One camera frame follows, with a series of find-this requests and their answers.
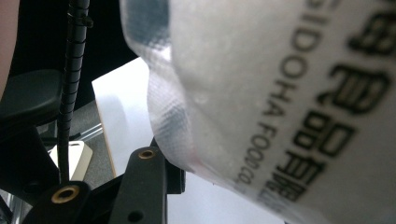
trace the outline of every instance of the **translucent plastic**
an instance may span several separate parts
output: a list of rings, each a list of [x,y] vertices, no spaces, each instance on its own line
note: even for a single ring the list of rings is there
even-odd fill
[[[392,1],[120,2],[170,162],[290,223],[396,222]]]

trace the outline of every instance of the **gray surface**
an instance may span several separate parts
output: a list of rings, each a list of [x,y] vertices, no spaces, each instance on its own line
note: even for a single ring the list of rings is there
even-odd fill
[[[100,123],[96,102],[93,101],[75,111],[72,119],[71,134],[87,131]],[[104,135],[94,137],[85,142],[92,149],[92,158],[84,181],[95,189],[113,178],[110,158],[108,156]]]

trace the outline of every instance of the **plastic bag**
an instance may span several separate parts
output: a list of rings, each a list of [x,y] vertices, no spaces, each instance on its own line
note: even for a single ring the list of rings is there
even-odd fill
[[[170,162],[291,223],[396,222],[394,1],[120,2]]]

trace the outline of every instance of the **black chair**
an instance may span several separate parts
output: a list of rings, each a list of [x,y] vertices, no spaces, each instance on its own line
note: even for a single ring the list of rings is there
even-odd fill
[[[63,74],[38,70],[8,79],[0,102],[0,189],[35,204],[59,184],[59,172],[36,125],[56,119]]]

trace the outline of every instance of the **cable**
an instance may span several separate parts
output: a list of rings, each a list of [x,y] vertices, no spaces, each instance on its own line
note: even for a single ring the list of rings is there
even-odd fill
[[[69,135],[77,97],[78,82],[84,55],[87,27],[93,26],[88,17],[90,0],[70,0],[67,11],[67,41],[64,84],[58,116],[58,167],[61,184],[69,181]]]

